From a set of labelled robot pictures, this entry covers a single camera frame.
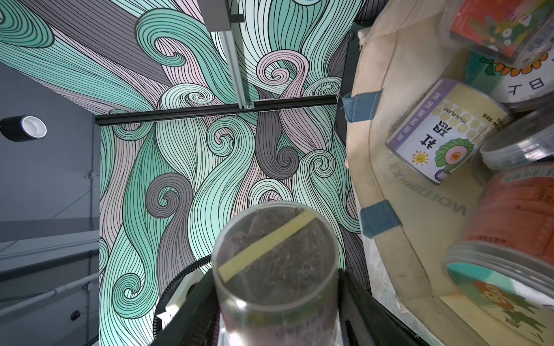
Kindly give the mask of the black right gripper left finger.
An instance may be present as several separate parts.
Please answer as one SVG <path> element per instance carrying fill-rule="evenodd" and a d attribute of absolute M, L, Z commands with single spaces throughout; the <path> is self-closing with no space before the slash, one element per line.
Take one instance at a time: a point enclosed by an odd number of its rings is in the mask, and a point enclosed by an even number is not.
<path fill-rule="evenodd" d="M 209 270 L 192 290 L 176 317 L 155 337 L 151 345 L 207 345 L 214 337 L 219 302 L 214 275 Z"/>

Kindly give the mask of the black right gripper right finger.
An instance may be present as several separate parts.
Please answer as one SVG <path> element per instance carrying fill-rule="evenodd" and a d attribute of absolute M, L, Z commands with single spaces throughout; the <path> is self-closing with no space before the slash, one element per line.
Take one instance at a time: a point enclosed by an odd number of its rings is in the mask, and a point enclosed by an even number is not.
<path fill-rule="evenodd" d="M 344 345 L 426 345 L 391 314 L 350 272 L 338 271 L 338 315 Z"/>

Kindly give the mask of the red label seed jar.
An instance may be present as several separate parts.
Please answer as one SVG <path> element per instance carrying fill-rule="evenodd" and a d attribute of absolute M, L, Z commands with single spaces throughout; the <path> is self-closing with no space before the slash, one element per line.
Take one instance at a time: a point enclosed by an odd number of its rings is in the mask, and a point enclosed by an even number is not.
<path fill-rule="evenodd" d="M 495 174 L 444 264 L 448 271 L 476 265 L 512 278 L 552 281 L 553 164 Z"/>

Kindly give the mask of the beige canvas tote bag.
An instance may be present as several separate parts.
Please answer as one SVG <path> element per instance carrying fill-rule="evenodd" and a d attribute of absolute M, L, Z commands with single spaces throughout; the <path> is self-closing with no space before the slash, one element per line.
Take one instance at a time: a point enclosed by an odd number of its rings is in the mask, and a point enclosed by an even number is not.
<path fill-rule="evenodd" d="M 444 345 L 537 345 L 464 296 L 444 260 L 495 174 L 553 164 L 552 1 L 390 1 L 360 43 L 343 102 L 374 295 Z M 385 142 L 439 79 L 487 94 L 512 120 L 436 185 Z"/>

